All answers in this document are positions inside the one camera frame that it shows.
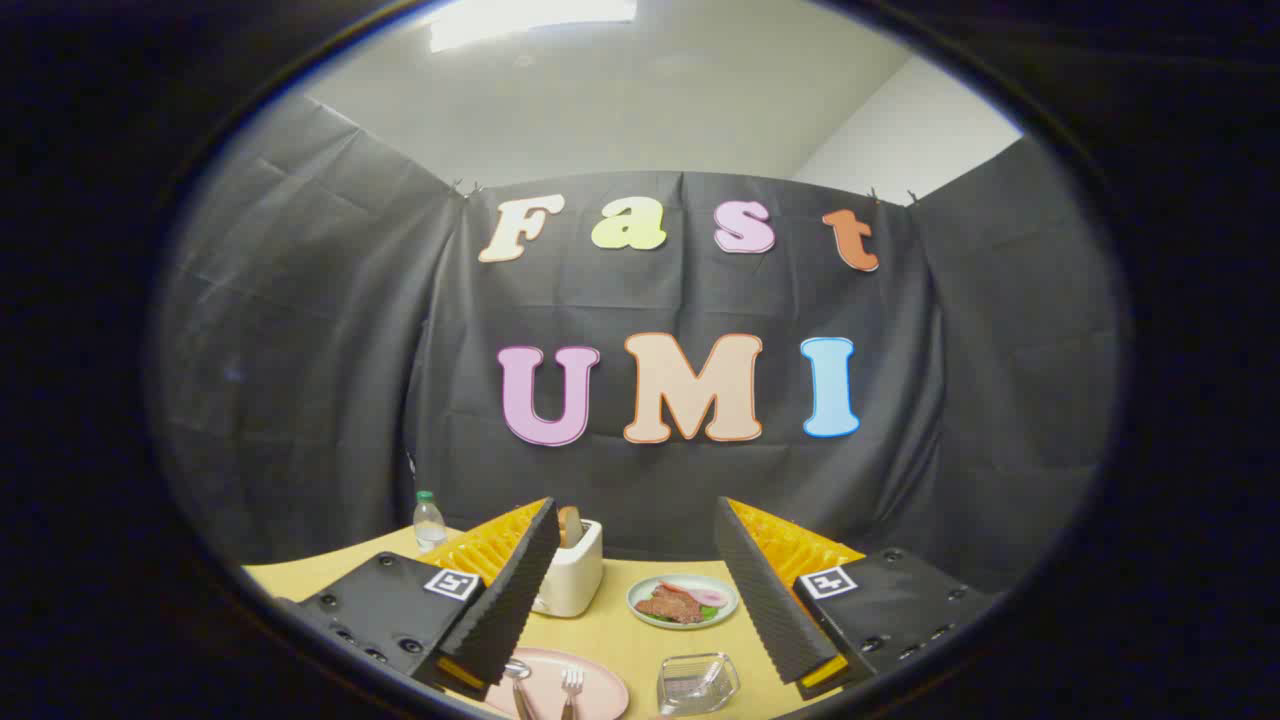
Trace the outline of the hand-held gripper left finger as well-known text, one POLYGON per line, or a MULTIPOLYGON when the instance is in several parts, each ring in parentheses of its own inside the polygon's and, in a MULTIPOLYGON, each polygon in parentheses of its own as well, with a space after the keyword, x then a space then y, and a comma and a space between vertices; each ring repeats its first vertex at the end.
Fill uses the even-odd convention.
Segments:
POLYGON ((419 559, 381 551, 300 602, 279 601, 352 656, 483 700, 504 675, 559 543, 547 497, 419 559))

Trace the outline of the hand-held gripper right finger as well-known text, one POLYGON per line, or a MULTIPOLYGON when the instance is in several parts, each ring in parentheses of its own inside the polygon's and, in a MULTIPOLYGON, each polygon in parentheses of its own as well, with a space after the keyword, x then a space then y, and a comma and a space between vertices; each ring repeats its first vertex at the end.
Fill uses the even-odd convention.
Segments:
POLYGON ((714 542, 774 670, 804 700, 915 662, 996 602, 906 550, 860 552, 728 497, 714 542))

